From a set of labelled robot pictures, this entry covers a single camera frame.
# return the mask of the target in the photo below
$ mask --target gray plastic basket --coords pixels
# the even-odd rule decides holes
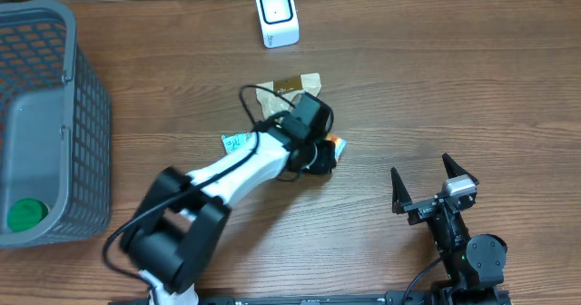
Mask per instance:
[[[75,241],[110,220],[111,101],[54,1],[0,5],[0,247]],[[8,209],[33,198],[48,215],[13,232]]]

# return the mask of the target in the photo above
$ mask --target robotic arm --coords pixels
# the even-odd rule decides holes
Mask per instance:
[[[331,118],[328,105],[305,93],[291,112],[258,123],[245,146],[218,162],[187,174],[172,167],[159,174],[134,218],[177,195],[169,209],[192,224],[182,231],[160,209],[124,232],[121,249],[152,284],[151,304],[198,303],[193,284],[210,262],[232,207],[257,185],[284,170],[330,173],[336,165],[334,143],[325,140]]]
[[[444,263],[449,278],[432,283],[430,293],[409,297],[414,280],[405,293],[391,292],[392,299],[397,300],[394,304],[508,305],[508,292],[497,291],[497,285],[504,281],[507,244],[491,234],[470,237],[460,215],[476,203],[479,181],[449,155],[442,155],[442,159],[448,179],[441,192],[417,203],[411,201],[398,171],[391,169],[392,211],[406,213],[409,225],[428,224],[438,248],[437,262]]]
[[[300,297],[278,299],[199,299],[193,284],[207,267],[235,206],[253,188],[287,170],[328,174],[335,167],[335,144],[326,141],[332,110],[316,97],[304,94],[291,112],[278,113],[255,124],[249,142],[218,162],[180,173],[172,167],[161,172],[145,195],[133,219],[116,231],[120,247],[139,270],[125,275],[151,285],[150,299],[125,305],[508,305],[504,281],[507,245],[498,236],[470,237],[460,212],[476,202],[478,180],[447,154],[448,179],[433,199],[413,203],[395,168],[392,210],[406,213],[410,225],[426,222],[439,258],[412,281],[406,291],[380,295]],[[167,218],[169,209],[190,221],[182,231]],[[443,261],[449,280],[432,283],[430,291],[411,291],[429,269]]]

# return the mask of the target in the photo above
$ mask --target small white device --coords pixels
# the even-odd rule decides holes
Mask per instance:
[[[299,18],[294,0],[256,0],[262,39],[267,48],[299,42]]]

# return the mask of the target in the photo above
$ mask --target wooden table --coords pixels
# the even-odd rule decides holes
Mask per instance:
[[[471,234],[508,243],[514,303],[581,301],[581,0],[298,0],[300,42],[270,51],[252,0],[71,7],[113,99],[109,231],[157,172],[208,165],[223,134],[250,128],[240,85],[320,73],[350,143],[340,166],[328,181],[269,182],[244,199],[202,294],[404,289],[435,247],[426,225],[391,213],[389,169],[419,201],[439,190],[450,153],[481,181],[464,212]],[[103,267],[103,239],[0,252],[0,303],[142,297],[142,284]]]

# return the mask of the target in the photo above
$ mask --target snack package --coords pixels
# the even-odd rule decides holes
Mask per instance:
[[[291,102],[299,93],[307,92],[317,96],[319,95],[321,88],[320,76],[318,73],[302,74],[288,79],[258,84],[258,86],[279,93],[282,97]],[[279,97],[263,90],[256,90],[256,98],[262,105],[262,115],[264,116],[264,119],[275,113],[279,113],[280,111],[289,110],[289,105]]]
[[[327,137],[325,137],[325,139],[327,141],[332,141],[335,143],[335,161],[337,162],[337,164],[339,164],[339,158],[343,154],[343,151],[345,150],[345,146],[347,146],[347,141],[340,138],[339,136],[337,136],[334,133],[329,133],[327,135]]]

